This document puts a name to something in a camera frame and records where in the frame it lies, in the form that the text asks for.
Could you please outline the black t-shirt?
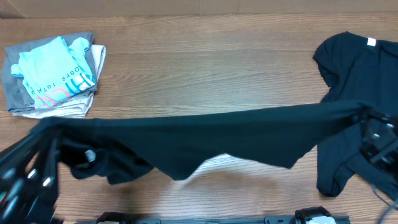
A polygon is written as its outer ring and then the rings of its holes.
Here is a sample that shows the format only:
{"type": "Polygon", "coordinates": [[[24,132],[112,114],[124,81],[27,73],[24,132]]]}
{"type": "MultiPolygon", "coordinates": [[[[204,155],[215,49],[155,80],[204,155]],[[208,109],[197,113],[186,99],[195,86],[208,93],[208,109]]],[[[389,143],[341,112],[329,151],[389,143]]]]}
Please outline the black t-shirt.
{"type": "Polygon", "coordinates": [[[60,159],[77,179],[121,184],[158,169],[184,180],[220,154],[289,169],[368,108],[350,100],[196,116],[45,118],[31,132],[60,141],[60,159]]]}

